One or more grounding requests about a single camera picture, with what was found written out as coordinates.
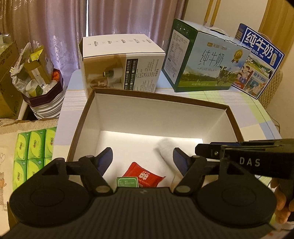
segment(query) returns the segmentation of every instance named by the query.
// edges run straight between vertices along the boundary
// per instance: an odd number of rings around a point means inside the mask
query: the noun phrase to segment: round black disc
[[[261,182],[217,180],[199,190],[196,201],[215,222],[235,228],[268,223],[276,207],[274,194]]]
[[[19,222],[34,227],[62,225],[78,218],[88,207],[87,190],[75,182],[52,177],[42,178],[38,183],[30,180],[9,200]]]

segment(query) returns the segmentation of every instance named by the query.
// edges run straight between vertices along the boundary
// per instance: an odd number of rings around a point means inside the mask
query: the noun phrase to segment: ribbed black surface
[[[54,228],[16,225],[4,239],[257,239],[272,227],[234,229],[205,218],[190,198],[171,194],[169,188],[119,188],[99,197],[77,220]]]

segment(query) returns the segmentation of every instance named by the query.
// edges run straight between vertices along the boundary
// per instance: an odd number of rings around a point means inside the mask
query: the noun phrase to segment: wall
[[[282,138],[294,138],[294,45],[282,67],[283,80],[267,107],[268,113],[279,122]]]
[[[232,37],[235,37],[240,23],[258,31],[267,2],[268,0],[222,0],[214,27],[223,29]],[[209,0],[189,0],[184,20],[203,24],[208,3]],[[206,26],[210,24],[215,5],[216,0],[213,1]]]

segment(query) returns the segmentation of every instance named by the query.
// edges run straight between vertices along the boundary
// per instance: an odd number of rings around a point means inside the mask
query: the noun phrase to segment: black handle
[[[294,180],[291,179],[279,179],[280,189],[286,195],[286,206],[289,206],[289,203],[294,198]],[[294,212],[291,212],[288,222],[294,221]]]

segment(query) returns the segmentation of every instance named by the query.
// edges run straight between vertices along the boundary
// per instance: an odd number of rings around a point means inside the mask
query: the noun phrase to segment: human hand
[[[277,207],[275,210],[275,220],[279,224],[284,224],[287,222],[288,217],[290,216],[291,212],[294,212],[294,199],[289,203],[289,206],[286,206],[286,196],[282,193],[280,186],[279,186],[279,179],[273,178],[270,181],[271,188],[275,189],[275,196],[277,199]]]

